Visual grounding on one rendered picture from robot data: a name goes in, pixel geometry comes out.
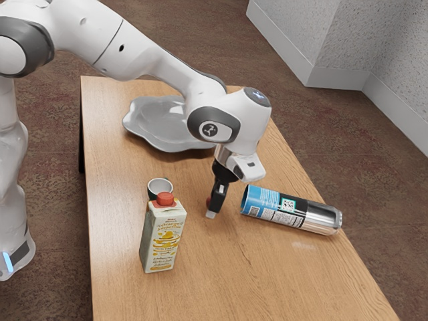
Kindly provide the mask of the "blue and silver can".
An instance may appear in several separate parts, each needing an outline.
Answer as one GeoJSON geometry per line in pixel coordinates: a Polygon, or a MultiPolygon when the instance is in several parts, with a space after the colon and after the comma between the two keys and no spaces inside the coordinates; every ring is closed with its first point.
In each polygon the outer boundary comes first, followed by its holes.
{"type": "Polygon", "coordinates": [[[333,206],[254,185],[245,188],[241,213],[320,235],[335,235],[342,227],[342,212],[333,206]]]}

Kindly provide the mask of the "grey wavy-edged plate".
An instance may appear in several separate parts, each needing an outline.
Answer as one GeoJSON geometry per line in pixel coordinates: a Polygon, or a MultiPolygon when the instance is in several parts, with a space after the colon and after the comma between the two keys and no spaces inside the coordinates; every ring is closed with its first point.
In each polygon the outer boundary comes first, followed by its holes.
{"type": "Polygon", "coordinates": [[[182,96],[140,96],[130,103],[123,127],[163,152],[210,149],[215,144],[193,137],[187,129],[182,96]]]}

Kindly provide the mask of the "cream juice carton, red cap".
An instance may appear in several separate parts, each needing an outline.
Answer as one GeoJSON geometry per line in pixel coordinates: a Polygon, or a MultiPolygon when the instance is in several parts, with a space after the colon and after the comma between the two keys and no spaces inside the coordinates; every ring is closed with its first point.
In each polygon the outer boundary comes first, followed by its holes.
{"type": "Polygon", "coordinates": [[[173,269],[187,212],[171,192],[160,192],[148,202],[139,256],[145,273],[173,269]]]}

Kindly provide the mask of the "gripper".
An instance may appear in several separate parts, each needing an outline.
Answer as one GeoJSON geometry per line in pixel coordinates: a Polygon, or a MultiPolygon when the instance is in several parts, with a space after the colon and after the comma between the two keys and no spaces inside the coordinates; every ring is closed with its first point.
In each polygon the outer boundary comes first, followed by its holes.
{"type": "Polygon", "coordinates": [[[215,182],[211,190],[211,202],[207,208],[205,216],[214,219],[215,216],[221,211],[223,202],[227,195],[229,183],[234,183],[239,178],[229,169],[224,167],[216,159],[213,161],[212,171],[215,175],[215,182]]]}

